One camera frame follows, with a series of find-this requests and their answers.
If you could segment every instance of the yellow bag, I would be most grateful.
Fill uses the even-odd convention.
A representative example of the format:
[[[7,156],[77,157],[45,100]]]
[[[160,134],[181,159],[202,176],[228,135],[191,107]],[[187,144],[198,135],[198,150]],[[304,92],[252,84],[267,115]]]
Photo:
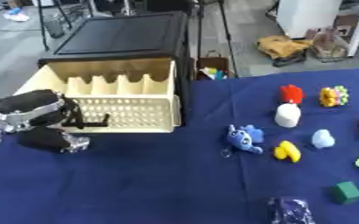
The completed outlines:
[[[270,36],[258,40],[258,49],[271,56],[273,60],[288,58],[309,48],[312,40],[292,40],[286,36]]]

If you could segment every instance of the yellow toy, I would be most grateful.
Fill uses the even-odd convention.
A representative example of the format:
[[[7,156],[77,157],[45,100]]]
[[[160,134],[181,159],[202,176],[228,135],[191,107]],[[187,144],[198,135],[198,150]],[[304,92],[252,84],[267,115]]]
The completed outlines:
[[[346,105],[348,103],[348,90],[344,86],[324,87],[320,91],[321,105],[326,108]]]
[[[275,148],[274,156],[278,160],[290,157],[293,163],[297,163],[300,160],[300,151],[293,143],[283,141]]]

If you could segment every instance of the beige plastic basket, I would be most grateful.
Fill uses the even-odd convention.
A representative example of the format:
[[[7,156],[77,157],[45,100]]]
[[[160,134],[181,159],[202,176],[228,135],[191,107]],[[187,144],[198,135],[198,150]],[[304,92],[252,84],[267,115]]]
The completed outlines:
[[[81,106],[84,121],[109,127],[60,127],[73,133],[172,132],[180,125],[171,59],[54,62],[43,66],[17,92],[52,89]]]

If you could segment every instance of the red toy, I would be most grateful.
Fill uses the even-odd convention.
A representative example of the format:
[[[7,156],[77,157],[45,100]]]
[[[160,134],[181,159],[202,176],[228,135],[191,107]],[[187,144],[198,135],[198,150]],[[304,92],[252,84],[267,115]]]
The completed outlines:
[[[296,87],[292,84],[280,87],[280,92],[284,102],[300,104],[305,98],[302,88]]]

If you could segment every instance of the light blue toy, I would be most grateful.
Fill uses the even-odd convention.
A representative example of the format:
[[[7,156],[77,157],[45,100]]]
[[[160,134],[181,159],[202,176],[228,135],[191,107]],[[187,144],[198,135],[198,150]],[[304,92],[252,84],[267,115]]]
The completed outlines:
[[[312,136],[312,144],[317,149],[334,146],[334,138],[327,129],[319,129]]]
[[[253,143],[260,144],[264,141],[264,133],[253,125],[236,129],[234,125],[229,126],[227,140],[238,150],[250,151],[256,154],[263,154],[263,149],[253,146]]]

